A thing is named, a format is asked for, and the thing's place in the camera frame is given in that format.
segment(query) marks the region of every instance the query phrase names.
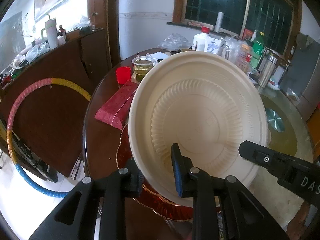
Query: red paper packet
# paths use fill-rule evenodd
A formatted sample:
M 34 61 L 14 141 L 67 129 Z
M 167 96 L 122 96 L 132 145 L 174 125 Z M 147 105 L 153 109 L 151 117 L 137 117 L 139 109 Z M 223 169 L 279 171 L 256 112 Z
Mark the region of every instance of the red paper packet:
M 122 130 L 137 88 L 138 84 L 128 81 L 104 103 L 96 113 L 95 119 Z

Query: wooden door frame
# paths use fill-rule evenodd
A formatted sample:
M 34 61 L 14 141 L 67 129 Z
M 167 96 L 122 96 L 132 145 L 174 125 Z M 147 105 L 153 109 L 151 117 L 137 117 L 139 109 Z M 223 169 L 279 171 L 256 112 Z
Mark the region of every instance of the wooden door frame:
M 96 28 L 106 29 L 106 54 L 114 67 L 120 62 L 119 0 L 88 0 L 88 17 Z

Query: white bottle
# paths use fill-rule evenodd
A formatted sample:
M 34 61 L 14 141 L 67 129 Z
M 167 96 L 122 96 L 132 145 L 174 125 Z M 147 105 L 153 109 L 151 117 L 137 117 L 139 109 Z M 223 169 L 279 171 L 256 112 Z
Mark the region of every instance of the white bottle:
M 202 26 L 201 33 L 196 34 L 193 38 L 192 49 L 197 51 L 204 51 L 205 41 L 209 37 L 210 29 Z
M 252 34 L 251 41 L 254 41 L 254 39 L 256 38 L 256 36 L 257 36 L 257 30 L 254 30 L 254 33 Z

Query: wooden cabinet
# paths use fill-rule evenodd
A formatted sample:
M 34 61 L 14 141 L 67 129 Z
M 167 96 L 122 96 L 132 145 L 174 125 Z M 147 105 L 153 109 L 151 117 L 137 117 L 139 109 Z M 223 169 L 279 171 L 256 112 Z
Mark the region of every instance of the wooden cabinet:
M 5 90 L 0 113 L 7 121 L 19 94 L 44 78 L 70 80 L 89 94 L 109 70 L 104 30 L 74 39 L 39 57 Z M 76 91 L 45 86 L 32 92 L 20 105 L 13 131 L 44 162 L 65 176 L 81 154 L 82 128 L 88 101 Z
M 82 59 L 94 87 L 98 86 L 111 69 L 111 62 L 106 54 L 105 35 L 106 32 L 102 29 L 81 39 Z

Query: white container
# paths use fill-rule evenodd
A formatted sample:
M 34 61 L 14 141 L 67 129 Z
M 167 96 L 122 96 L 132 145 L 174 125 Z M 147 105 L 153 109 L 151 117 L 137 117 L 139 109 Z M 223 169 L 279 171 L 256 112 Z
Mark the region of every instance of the white container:
M 241 142 L 267 145 L 262 100 L 248 77 L 228 60 L 200 51 L 175 54 L 154 66 L 140 83 L 129 113 L 129 141 L 138 168 L 162 196 L 180 198 L 171 145 L 211 176 L 236 176 L 246 187 L 258 166 L 238 152 Z
M 208 37 L 205 41 L 204 51 L 221 56 L 225 40 L 223 38 Z
M 202 26 L 201 33 L 196 34 L 193 38 L 192 49 L 197 51 L 204 51 L 205 41 L 209 38 L 210 29 Z
M 45 22 L 45 28 L 41 30 L 41 37 L 44 40 L 43 31 L 46 31 L 50 49 L 54 49 L 59 46 L 58 33 L 57 33 L 57 22 L 56 19 L 50 19 Z

